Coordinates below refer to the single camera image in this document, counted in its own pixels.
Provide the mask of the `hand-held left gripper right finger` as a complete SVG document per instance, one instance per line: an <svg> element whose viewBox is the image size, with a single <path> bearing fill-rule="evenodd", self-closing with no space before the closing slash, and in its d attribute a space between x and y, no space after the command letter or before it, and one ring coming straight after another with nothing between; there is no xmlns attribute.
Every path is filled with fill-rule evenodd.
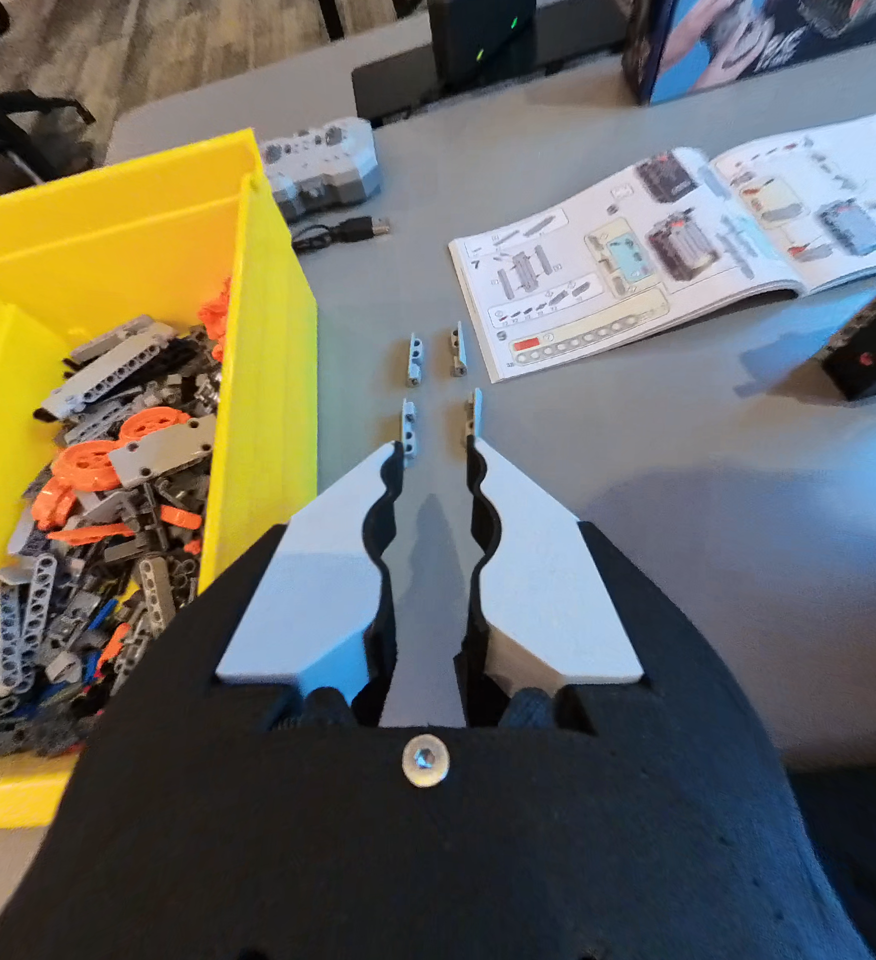
<svg viewBox="0 0 876 960"><path fill-rule="evenodd" d="M455 657L460 690L625 686L645 670L576 514L478 436L470 532L482 554Z"/></svg>

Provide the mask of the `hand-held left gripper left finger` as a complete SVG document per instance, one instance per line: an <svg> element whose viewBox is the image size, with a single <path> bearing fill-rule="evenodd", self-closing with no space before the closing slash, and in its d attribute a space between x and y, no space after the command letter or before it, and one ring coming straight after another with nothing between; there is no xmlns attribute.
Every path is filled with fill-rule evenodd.
<svg viewBox="0 0 876 960"><path fill-rule="evenodd" d="M405 453L384 443L297 511L217 667L228 685L285 685L349 707L381 699L396 664L384 550L396 534Z"/></svg>

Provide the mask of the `grey desk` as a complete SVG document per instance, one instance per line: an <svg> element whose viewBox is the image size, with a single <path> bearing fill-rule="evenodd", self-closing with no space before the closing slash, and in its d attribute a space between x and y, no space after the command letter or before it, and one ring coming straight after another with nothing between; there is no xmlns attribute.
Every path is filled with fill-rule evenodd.
<svg viewBox="0 0 876 960"><path fill-rule="evenodd" d="M876 43L654 106L611 57L376 131L390 239L299 262L331 486L396 432L399 341L469 319L448 246L675 148L876 114ZM419 394L382 558L380 719L216 667L288 522L144 655L0 914L0 958L866 957L789 761L876 759L876 398L814 362L876 290L763 294L491 386L480 439L581 522L643 667L460 690L466 395Z"/></svg>

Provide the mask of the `pile of building pieces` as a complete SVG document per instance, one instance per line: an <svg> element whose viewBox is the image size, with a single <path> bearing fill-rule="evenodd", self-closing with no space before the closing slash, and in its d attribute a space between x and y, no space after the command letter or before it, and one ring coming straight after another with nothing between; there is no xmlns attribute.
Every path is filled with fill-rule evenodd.
<svg viewBox="0 0 876 960"><path fill-rule="evenodd" d="M75 347L33 414L60 431L0 566L0 758L76 751L198 593L231 292Z"/></svg>

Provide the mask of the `yellow plastic bin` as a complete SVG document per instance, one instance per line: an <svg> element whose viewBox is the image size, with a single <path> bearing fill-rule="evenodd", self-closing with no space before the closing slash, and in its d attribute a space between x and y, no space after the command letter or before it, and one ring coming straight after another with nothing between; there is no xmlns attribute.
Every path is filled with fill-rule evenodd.
<svg viewBox="0 0 876 960"><path fill-rule="evenodd" d="M185 331L227 278L202 598L317 495L317 305L252 131L0 196L0 568L66 354L142 314Z"/></svg>

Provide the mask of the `open instruction booklet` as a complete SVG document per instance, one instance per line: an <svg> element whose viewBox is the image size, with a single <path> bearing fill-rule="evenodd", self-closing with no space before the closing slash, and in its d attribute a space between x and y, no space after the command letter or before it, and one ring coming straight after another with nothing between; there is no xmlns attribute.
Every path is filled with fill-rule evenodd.
<svg viewBox="0 0 876 960"><path fill-rule="evenodd" d="M876 276L876 114L658 151L448 250L490 381Z"/></svg>

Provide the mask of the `grey remote control box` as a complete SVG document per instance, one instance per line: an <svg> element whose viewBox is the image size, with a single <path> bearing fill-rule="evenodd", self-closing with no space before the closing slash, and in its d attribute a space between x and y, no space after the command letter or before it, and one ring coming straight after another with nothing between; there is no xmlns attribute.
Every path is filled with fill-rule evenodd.
<svg viewBox="0 0 876 960"><path fill-rule="evenodd" d="M381 191L373 127L357 116L260 141L258 147L276 206L288 224L363 204Z"/></svg>

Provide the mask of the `black flat base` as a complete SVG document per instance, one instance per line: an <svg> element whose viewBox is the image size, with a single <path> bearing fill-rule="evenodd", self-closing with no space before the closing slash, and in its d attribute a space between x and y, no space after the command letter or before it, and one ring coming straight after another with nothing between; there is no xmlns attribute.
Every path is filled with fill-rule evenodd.
<svg viewBox="0 0 876 960"><path fill-rule="evenodd" d="M537 2L533 23L473 79L454 89L441 88L436 78L430 32L425 45L352 71L356 113L379 127L466 93L548 76L593 55L620 53L626 29L627 18L618 2Z"/></svg>

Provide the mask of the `black device with green lights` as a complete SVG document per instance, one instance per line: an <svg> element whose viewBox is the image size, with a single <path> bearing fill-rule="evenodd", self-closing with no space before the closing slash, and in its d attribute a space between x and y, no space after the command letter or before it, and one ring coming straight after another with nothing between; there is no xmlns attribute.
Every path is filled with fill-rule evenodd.
<svg viewBox="0 0 876 960"><path fill-rule="evenodd" d="M457 89L533 23L536 1L428 1L436 78Z"/></svg>

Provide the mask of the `blue printed toy box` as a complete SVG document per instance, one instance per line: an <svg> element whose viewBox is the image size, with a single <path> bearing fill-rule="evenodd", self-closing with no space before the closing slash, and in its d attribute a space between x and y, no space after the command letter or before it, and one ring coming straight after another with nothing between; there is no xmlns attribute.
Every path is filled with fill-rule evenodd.
<svg viewBox="0 0 876 960"><path fill-rule="evenodd" d="M639 1L621 64L655 105L874 42L876 1Z"/></svg>

